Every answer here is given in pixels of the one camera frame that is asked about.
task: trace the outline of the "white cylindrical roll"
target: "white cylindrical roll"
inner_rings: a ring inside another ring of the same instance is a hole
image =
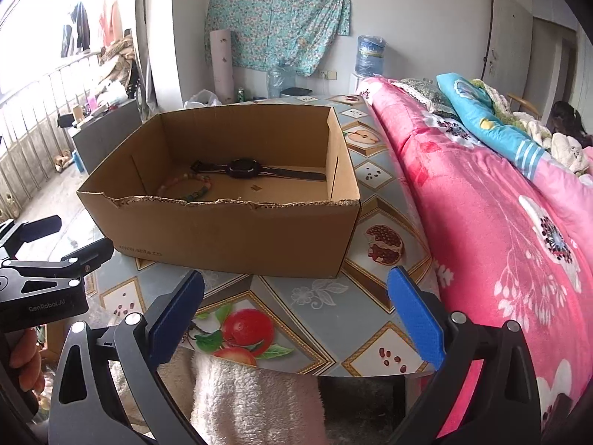
[[[235,84],[232,79],[231,31],[210,32],[214,91],[222,103],[235,102]]]

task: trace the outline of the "window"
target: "window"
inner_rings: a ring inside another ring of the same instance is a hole
[[[87,10],[91,48],[97,48],[94,0],[19,1],[0,28],[0,95],[60,65],[63,26],[79,1]]]

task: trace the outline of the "silver screw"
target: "silver screw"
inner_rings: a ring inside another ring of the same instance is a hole
[[[464,315],[461,311],[455,311],[451,315],[451,319],[453,320],[454,323],[463,324],[467,321],[467,316]]]
[[[73,333],[80,333],[82,330],[84,330],[84,326],[84,321],[77,321],[70,327],[70,330],[72,330]]]
[[[513,333],[517,333],[521,329],[521,325],[517,323],[515,320],[510,320],[507,322],[506,327],[511,330]]]
[[[142,315],[140,313],[132,313],[126,316],[126,324],[135,325],[140,322]]]

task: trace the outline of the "pink blanket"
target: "pink blanket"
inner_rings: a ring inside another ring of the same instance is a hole
[[[460,123],[429,113],[385,79],[367,79],[359,92],[407,177],[447,310],[480,324],[521,324],[542,414],[561,392],[577,400],[593,374],[593,275],[562,219]],[[474,362],[442,433],[457,428],[479,369]]]

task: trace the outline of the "beaded bracelet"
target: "beaded bracelet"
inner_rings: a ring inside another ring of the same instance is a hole
[[[188,179],[202,181],[204,185],[202,186],[202,188],[200,190],[189,194],[189,196],[180,197],[180,200],[185,200],[187,202],[196,202],[197,200],[199,200],[200,198],[205,196],[206,193],[212,187],[212,183],[208,176],[196,174],[195,172],[185,172],[183,175],[180,175],[179,177],[169,177],[165,181],[165,183],[163,185],[161,185],[161,187],[158,188],[158,190],[156,191],[156,195],[158,197],[162,197],[162,195],[165,193],[165,190],[167,190],[169,187],[172,187],[173,185],[179,184],[179,182],[185,181]]]

